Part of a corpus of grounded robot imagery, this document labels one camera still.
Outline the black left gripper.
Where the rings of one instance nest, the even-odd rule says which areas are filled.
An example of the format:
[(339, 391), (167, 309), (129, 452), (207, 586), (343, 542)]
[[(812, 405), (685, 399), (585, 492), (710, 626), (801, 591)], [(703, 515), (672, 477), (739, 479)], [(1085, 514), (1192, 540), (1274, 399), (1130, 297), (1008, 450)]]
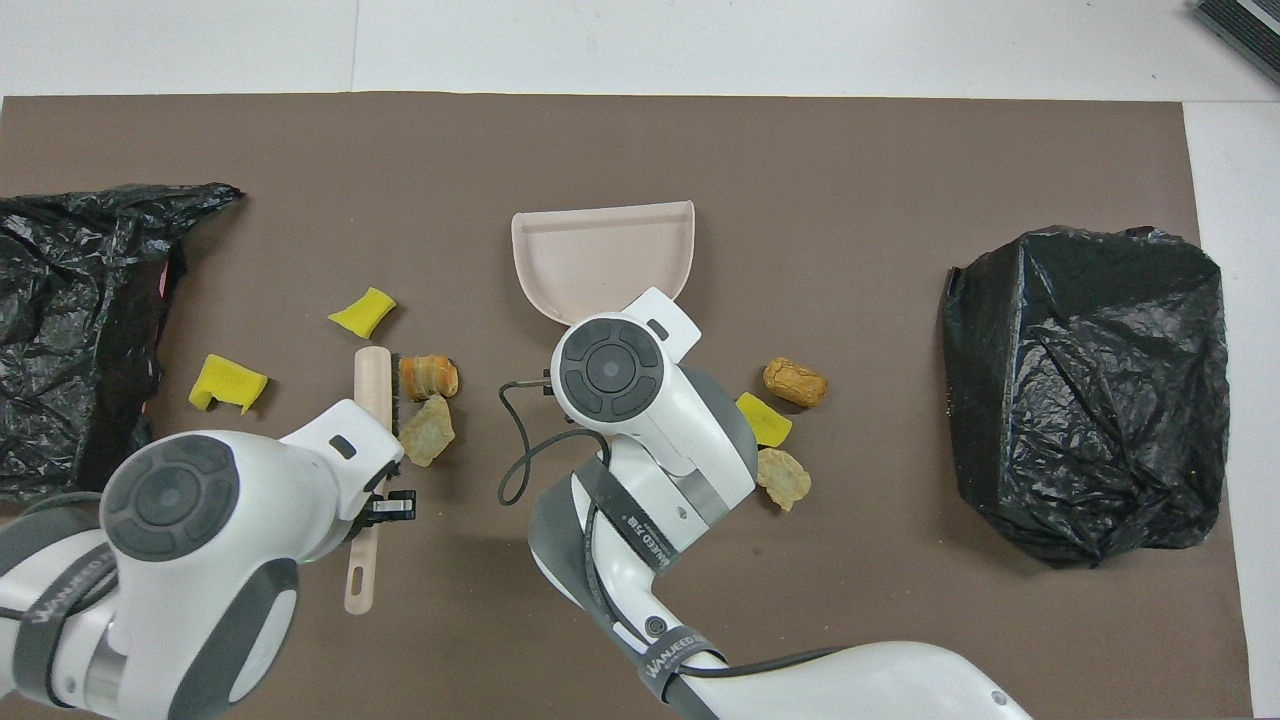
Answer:
[(364, 505), (364, 527), (375, 527), (384, 521), (411, 521), (417, 514), (417, 492), (415, 489), (396, 489), (388, 495), (380, 487), (397, 475), (397, 462), (388, 462), (364, 487), (370, 493)]

